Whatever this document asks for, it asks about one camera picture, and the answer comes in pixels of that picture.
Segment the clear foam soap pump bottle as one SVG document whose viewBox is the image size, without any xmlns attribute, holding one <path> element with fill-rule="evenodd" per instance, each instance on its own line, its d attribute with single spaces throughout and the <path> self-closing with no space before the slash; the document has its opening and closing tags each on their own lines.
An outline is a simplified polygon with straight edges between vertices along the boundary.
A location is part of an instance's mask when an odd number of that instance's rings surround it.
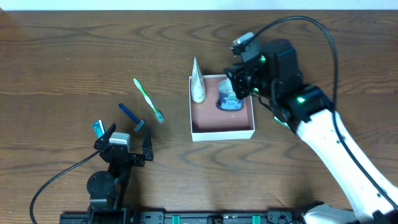
<svg viewBox="0 0 398 224">
<path fill-rule="evenodd" d="M 223 111 L 238 111 L 243 108 L 243 100 L 239 100 L 233 91 L 233 86 L 229 78 L 220 81 L 218 85 L 219 98 L 216 106 Z"/>
</svg>

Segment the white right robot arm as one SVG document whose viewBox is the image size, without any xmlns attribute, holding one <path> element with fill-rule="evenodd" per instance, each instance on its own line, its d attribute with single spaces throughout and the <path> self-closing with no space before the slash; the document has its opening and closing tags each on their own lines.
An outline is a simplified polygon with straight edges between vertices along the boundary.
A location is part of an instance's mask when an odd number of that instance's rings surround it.
<svg viewBox="0 0 398 224">
<path fill-rule="evenodd" d="M 241 37 L 231 50 L 241 61 L 224 72 L 236 96 L 267 98 L 274 118 L 315 151 L 352 208 L 336 216 L 314 207 L 302 215 L 303 221 L 397 223 L 397 187 L 356 144 L 326 94 L 303 82 L 292 44 L 279 39 L 261 45 L 253 37 Z"/>
</svg>

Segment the green Dettol soap box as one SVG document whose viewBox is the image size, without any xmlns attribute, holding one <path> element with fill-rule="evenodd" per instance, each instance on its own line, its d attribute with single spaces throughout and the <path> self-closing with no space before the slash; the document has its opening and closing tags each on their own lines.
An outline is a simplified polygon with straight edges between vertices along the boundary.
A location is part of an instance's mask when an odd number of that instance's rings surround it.
<svg viewBox="0 0 398 224">
<path fill-rule="evenodd" d="M 287 129 L 290 129 L 290 126 L 288 123 L 286 123 L 285 121 L 281 121 L 279 118 L 277 118 L 276 116 L 274 117 L 274 120 L 276 122 L 278 122 L 279 124 L 283 125 L 284 127 L 286 127 Z"/>
</svg>

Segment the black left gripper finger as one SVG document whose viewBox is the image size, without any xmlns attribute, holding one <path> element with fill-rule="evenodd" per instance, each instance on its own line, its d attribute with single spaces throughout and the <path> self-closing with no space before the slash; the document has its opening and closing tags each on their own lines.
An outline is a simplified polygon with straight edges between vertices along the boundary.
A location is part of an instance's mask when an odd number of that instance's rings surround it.
<svg viewBox="0 0 398 224">
<path fill-rule="evenodd" d="M 144 159 L 146 161 L 153 161 L 154 160 L 154 152 L 152 148 L 151 142 L 151 128 L 147 128 L 144 140 L 142 143 L 142 151 L 144 155 Z"/>
<path fill-rule="evenodd" d="M 110 147 L 111 143 L 109 141 L 111 135 L 115 132 L 116 130 L 116 124 L 113 123 L 105 133 L 100 136 L 94 143 L 94 148 L 96 150 L 106 150 L 108 147 Z"/>
</svg>

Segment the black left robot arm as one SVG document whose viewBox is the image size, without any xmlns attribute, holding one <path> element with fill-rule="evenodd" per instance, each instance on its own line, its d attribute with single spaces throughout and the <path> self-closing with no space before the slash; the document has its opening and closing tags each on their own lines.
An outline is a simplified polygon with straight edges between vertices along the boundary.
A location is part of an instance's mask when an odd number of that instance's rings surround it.
<svg viewBox="0 0 398 224">
<path fill-rule="evenodd" d="M 107 170 L 95 172 L 87 181 L 90 194 L 90 208 L 94 210 L 118 209 L 123 204 L 131 169 L 143 167 L 154 160 L 151 143 L 151 128 L 147 128 L 142 142 L 142 153 L 130 152 L 131 137 L 127 133 L 116 132 L 112 124 L 94 143 L 99 156 L 108 163 Z"/>
</svg>

